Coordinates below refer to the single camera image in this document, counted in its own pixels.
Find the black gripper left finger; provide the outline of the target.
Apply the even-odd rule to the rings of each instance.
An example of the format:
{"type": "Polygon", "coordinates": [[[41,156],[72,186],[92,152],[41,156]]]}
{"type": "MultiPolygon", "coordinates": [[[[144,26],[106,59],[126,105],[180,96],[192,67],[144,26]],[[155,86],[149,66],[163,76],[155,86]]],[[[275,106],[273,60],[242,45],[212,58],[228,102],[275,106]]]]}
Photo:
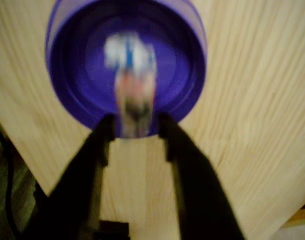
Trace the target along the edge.
{"type": "Polygon", "coordinates": [[[58,184],[24,231],[27,240],[92,240],[100,225],[100,200],[115,117],[104,116],[68,164],[58,184]]]}

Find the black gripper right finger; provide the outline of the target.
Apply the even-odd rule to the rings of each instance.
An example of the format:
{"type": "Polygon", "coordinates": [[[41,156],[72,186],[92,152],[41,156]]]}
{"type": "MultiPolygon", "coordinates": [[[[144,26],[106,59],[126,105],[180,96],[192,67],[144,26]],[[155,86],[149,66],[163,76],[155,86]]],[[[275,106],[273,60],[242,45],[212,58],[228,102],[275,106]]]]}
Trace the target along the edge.
{"type": "Polygon", "coordinates": [[[158,115],[158,135],[172,166],[181,239],[244,239],[207,156],[166,113],[158,115]]]}

